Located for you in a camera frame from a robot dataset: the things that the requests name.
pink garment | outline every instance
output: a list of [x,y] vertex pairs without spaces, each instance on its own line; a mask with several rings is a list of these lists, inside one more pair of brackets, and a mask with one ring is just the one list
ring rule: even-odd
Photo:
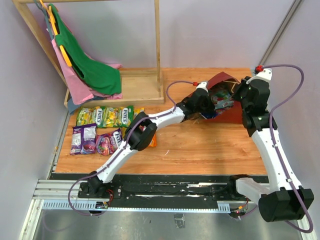
[[[60,63],[62,73],[64,75],[66,84],[69,88],[72,101],[75,105],[83,104],[84,102],[93,99],[94,95],[99,97],[105,97],[107,100],[111,99],[122,99],[122,93],[120,94],[113,94],[113,95],[106,95],[100,92],[93,90],[92,88],[88,87],[75,73],[72,67],[68,67],[66,64],[64,57],[62,56],[60,49],[57,46],[56,40],[53,39],[51,41],[55,54],[58,58]],[[118,69],[121,68],[121,64],[108,64],[110,67]]]

wooden tabletop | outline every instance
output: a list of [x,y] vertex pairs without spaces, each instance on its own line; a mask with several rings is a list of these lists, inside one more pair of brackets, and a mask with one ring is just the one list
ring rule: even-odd
[[[177,80],[207,81],[220,72],[236,79],[250,76],[248,68],[164,68],[165,86]],[[194,91],[191,84],[177,83],[169,94],[179,102]],[[165,104],[145,106],[147,114],[172,107]],[[76,114],[70,117],[61,147],[56,173],[90,173],[108,160],[98,153],[70,155],[72,127]],[[98,128],[103,134],[115,128]],[[173,124],[156,132],[157,147],[148,147],[131,157],[118,171],[121,174],[249,174],[265,175],[266,170],[257,147],[240,124],[212,123],[189,120]]]

wooden frame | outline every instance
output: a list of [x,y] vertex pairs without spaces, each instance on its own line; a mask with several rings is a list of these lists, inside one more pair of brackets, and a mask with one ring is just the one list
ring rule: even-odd
[[[97,2],[108,0],[42,0],[44,3],[68,3],[68,2]],[[34,3],[33,0],[12,0],[16,9],[30,28],[31,32],[41,45],[45,54],[48,56],[52,65],[58,72],[63,82],[67,85],[65,77],[62,73],[56,53],[48,41],[45,33],[40,28],[35,17],[31,13],[27,4]],[[94,106],[110,106],[120,107],[125,105],[150,105],[161,104],[165,102],[164,82],[162,79],[160,65],[160,13],[159,0],[154,0],[155,15],[155,48],[156,48],[156,69],[125,69],[120,70],[122,81],[123,99],[117,100],[97,100],[85,103],[85,107]],[[67,90],[64,105],[68,106],[70,92]]]

red cable connector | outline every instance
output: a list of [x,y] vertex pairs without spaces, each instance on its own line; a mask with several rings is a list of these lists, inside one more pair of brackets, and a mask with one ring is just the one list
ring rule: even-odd
[[259,66],[256,66],[256,67],[255,67],[254,73],[255,73],[255,74],[258,74],[258,73],[262,72],[263,70],[264,70],[264,66],[259,65]]

wall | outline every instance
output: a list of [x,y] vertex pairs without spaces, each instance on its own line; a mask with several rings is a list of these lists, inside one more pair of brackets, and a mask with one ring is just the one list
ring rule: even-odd
[[[273,51],[268,64],[295,64],[305,73],[298,94],[275,113],[283,148],[304,188],[311,188],[314,202],[310,213],[317,236],[320,236],[320,21],[318,0],[304,1]],[[270,105],[289,96],[298,86],[300,75],[295,69],[272,72]]]
[[66,87],[11,1],[0,1],[0,226],[16,240],[66,116]]
[[[293,0],[160,0],[163,67],[253,67]],[[154,67],[154,0],[57,3],[92,57]],[[43,24],[43,16],[34,11]]]

